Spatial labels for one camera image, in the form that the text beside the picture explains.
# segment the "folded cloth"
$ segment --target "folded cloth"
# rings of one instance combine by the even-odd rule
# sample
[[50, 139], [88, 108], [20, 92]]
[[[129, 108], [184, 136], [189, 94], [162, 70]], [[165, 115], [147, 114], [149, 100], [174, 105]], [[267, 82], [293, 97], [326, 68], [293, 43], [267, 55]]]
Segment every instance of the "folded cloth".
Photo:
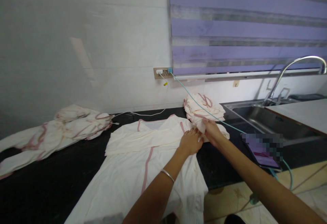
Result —
[[[212, 102], [207, 96], [201, 95], [201, 94], [193, 94], [193, 98], [196, 100], [197, 103], [199, 103], [204, 109], [206, 109], [208, 112], [210, 112], [212, 115], [214, 115], [216, 118], [218, 118], [220, 121], [224, 121], [224, 113], [225, 110], [222, 105], [215, 104]], [[205, 126], [202, 122], [202, 119], [210, 119], [213, 121], [218, 121], [213, 116], [211, 116], [209, 113], [204, 111], [201, 107], [198, 106], [190, 95], [187, 96], [187, 98], [184, 100], [184, 109], [186, 112], [186, 117], [189, 119], [194, 126], [196, 126], [201, 133], [205, 133]], [[217, 127], [221, 131], [224, 137], [227, 139], [230, 138], [229, 133], [226, 131], [225, 127], [217, 124]]]
[[[65, 224], [121, 224], [191, 128], [187, 119], [171, 115], [166, 120], [139, 120], [111, 133], [105, 161]], [[173, 185], [163, 218], [174, 212], [181, 224], [203, 223], [207, 192], [197, 156], [191, 155]]]
[[113, 118], [114, 115], [71, 105], [58, 111], [55, 120], [0, 140], [0, 152], [10, 147], [22, 149], [1, 162], [0, 179], [79, 140], [98, 137], [112, 126]]

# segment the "silver bracelet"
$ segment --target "silver bracelet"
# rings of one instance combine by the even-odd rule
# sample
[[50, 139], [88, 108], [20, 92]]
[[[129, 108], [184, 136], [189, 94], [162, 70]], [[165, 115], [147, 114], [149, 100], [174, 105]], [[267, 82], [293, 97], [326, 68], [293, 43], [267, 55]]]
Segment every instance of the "silver bracelet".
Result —
[[175, 183], [174, 179], [171, 177], [171, 175], [167, 171], [165, 171], [164, 169], [162, 169], [160, 172], [163, 172], [166, 175], [168, 175], [168, 177], [173, 181], [173, 183]]

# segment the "light blue cable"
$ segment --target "light blue cable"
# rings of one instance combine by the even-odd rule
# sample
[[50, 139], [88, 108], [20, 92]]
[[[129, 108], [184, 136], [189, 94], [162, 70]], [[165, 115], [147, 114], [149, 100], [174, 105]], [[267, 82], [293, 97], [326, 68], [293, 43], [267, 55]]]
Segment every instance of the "light blue cable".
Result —
[[[233, 127], [232, 125], [229, 125], [228, 123], [225, 123], [224, 121], [221, 121], [220, 119], [216, 118], [214, 115], [212, 115], [210, 112], [208, 112], [206, 109], [204, 109], [198, 102], [196, 102], [196, 100], [193, 98], [193, 96], [190, 94], [190, 92], [185, 88], [185, 86], [177, 79], [177, 77], [173, 74], [172, 72], [172, 69], [171, 68], [168, 68], [168, 72], [183, 86], [183, 88], [186, 90], [186, 92], [190, 95], [190, 97], [192, 98], [192, 100], [194, 100], [194, 102], [199, 106], [201, 107], [204, 111], [206, 111], [208, 114], [210, 114], [211, 116], [213, 116], [215, 119], [217, 119], [218, 121], [222, 122], [223, 124], [243, 133], [243, 134], [246, 134], [244, 131], [242, 130], [239, 130], [235, 127]], [[289, 167], [289, 165], [285, 162], [285, 160], [283, 160], [284, 164], [286, 165], [286, 167], [288, 168], [289, 172], [290, 172], [290, 176], [291, 176], [291, 186], [290, 186], [290, 190], [292, 191], [292, 188], [293, 188], [293, 175], [292, 175], [292, 171], [291, 171], [291, 168]], [[275, 172], [269, 168], [271, 173], [273, 174], [273, 176], [278, 180], [277, 178], [277, 175], [275, 174]]]
[[245, 132], [243, 132], [242, 130], [239, 130], [239, 129], [237, 129], [237, 128], [235, 128], [235, 127], [233, 127], [232, 125], [229, 125], [228, 123], [225, 123], [225, 122], [223, 122], [223, 121], [221, 121], [220, 119], [218, 119], [218, 118], [216, 118], [214, 115], [212, 115], [210, 112], [208, 112], [206, 109], [204, 109], [201, 105], [199, 105], [199, 103], [198, 102], [196, 102], [196, 100], [192, 97], [192, 95], [190, 94], [190, 92], [185, 88], [185, 86], [177, 79], [177, 77], [175, 77], [174, 76], [174, 74], [173, 73], [171, 73], [172, 75], [173, 75], [173, 77], [183, 86], [183, 88], [186, 90], [186, 92], [191, 96], [191, 98], [194, 100], [194, 102], [195, 103], [197, 103], [197, 105], [199, 106], [199, 107], [201, 107], [203, 110], [205, 110], [208, 114], [210, 114], [211, 116], [213, 116], [215, 119], [217, 119], [219, 122], [222, 122], [223, 124], [225, 124], [225, 125], [227, 125], [227, 126], [229, 126], [229, 127], [231, 127], [231, 128], [233, 128], [233, 129], [236, 129], [237, 131], [239, 131], [239, 132], [241, 132], [241, 133], [243, 133], [243, 134], [246, 134]]

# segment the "white cable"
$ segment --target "white cable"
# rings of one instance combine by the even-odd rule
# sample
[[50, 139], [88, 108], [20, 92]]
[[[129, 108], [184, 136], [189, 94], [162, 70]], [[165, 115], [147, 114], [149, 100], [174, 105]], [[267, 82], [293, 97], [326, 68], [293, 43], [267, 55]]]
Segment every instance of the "white cable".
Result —
[[[246, 134], [245, 132], [243, 132], [242, 130], [239, 130], [235, 127], [233, 127], [232, 125], [229, 125], [228, 123], [225, 123], [223, 121], [221, 121], [220, 119], [216, 118], [214, 115], [212, 115], [210, 112], [208, 112], [206, 109], [204, 109], [198, 102], [196, 102], [196, 100], [192, 97], [192, 95], [190, 94], [190, 92], [185, 88], [185, 86], [177, 79], [177, 77], [172, 73], [170, 72], [170, 74], [183, 86], [183, 88], [186, 90], [186, 92], [190, 95], [190, 97], [195, 101], [195, 103], [197, 103], [197, 105], [199, 107], [201, 107], [204, 111], [206, 111], [207, 113], [209, 113], [211, 116], [213, 116], [215, 119], [217, 119], [218, 121], [222, 122], [223, 124], [243, 133], [243, 134]], [[285, 160], [283, 160], [284, 164], [286, 165], [287, 169], [289, 170], [290, 172], [290, 177], [291, 177], [291, 186], [290, 186], [290, 190], [292, 191], [293, 189], [293, 174], [292, 174], [292, 171], [291, 171], [291, 168], [289, 167], [289, 165], [285, 162]], [[276, 176], [276, 174], [272, 171], [272, 169], [270, 169], [271, 173], [273, 174], [273, 176]]]
[[151, 116], [154, 116], [154, 115], [159, 115], [159, 114], [163, 113], [163, 112], [164, 112], [164, 110], [166, 110], [166, 108], [165, 108], [165, 109], [163, 109], [161, 112], [159, 112], [159, 113], [156, 113], [156, 114], [153, 114], [153, 115], [144, 115], [144, 114], [138, 114], [138, 113], [135, 113], [135, 112], [132, 112], [132, 111], [126, 111], [126, 112], [124, 112], [124, 113], [133, 113], [133, 114], [136, 114], [136, 115], [139, 115], [139, 116], [147, 116], [147, 117], [151, 117]]
[[151, 117], [151, 116], [154, 116], [154, 115], [159, 115], [159, 114], [161, 114], [161, 113], [163, 113], [164, 112], [164, 110], [166, 110], [166, 108], [165, 109], [163, 109], [160, 113], [156, 113], [156, 114], [153, 114], [153, 115], [142, 115], [142, 114], [137, 114], [137, 113], [134, 113], [134, 112], [132, 112], [132, 111], [130, 111], [130, 113], [133, 113], [133, 114], [136, 114], [136, 115], [139, 115], [139, 116], [148, 116], [148, 117]]
[[164, 79], [164, 77], [161, 75], [161, 73], [159, 73], [159, 75], [162, 77], [162, 79], [168, 84], [167, 80]]

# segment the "electrical outlet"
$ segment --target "electrical outlet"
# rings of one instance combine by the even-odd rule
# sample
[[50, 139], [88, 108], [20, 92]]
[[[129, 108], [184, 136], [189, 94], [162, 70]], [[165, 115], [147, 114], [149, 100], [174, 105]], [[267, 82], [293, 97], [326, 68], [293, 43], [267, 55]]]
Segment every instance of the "electrical outlet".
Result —
[[239, 86], [239, 80], [235, 80], [233, 83], [233, 87], [236, 88]]
[[164, 78], [173, 78], [173, 75], [171, 73], [168, 73], [168, 67], [162, 67], [162, 68], [153, 68], [154, 73], [154, 79], [162, 79], [162, 77], [157, 74], [157, 70], [162, 70], [162, 76]]

